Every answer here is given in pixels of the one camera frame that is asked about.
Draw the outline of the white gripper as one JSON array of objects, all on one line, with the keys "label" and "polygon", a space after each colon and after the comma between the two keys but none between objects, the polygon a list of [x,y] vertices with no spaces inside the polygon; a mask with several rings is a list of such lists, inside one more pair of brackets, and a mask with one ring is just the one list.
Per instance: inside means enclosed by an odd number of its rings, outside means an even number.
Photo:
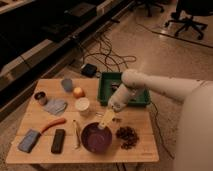
[{"label": "white gripper", "polygon": [[103,118],[98,124],[99,129],[104,129],[115,117],[115,112],[120,112],[125,108],[130,95],[126,87],[119,87],[108,100],[108,106],[112,109],[107,109]]}]

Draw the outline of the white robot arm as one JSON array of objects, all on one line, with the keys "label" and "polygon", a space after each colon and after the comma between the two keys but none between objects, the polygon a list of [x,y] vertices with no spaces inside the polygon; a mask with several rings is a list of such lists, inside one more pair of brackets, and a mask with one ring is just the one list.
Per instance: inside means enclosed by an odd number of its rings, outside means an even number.
[{"label": "white robot arm", "polygon": [[153,76],[127,69],[99,122],[105,128],[145,88],[182,102],[172,171],[213,171],[213,81]]}]

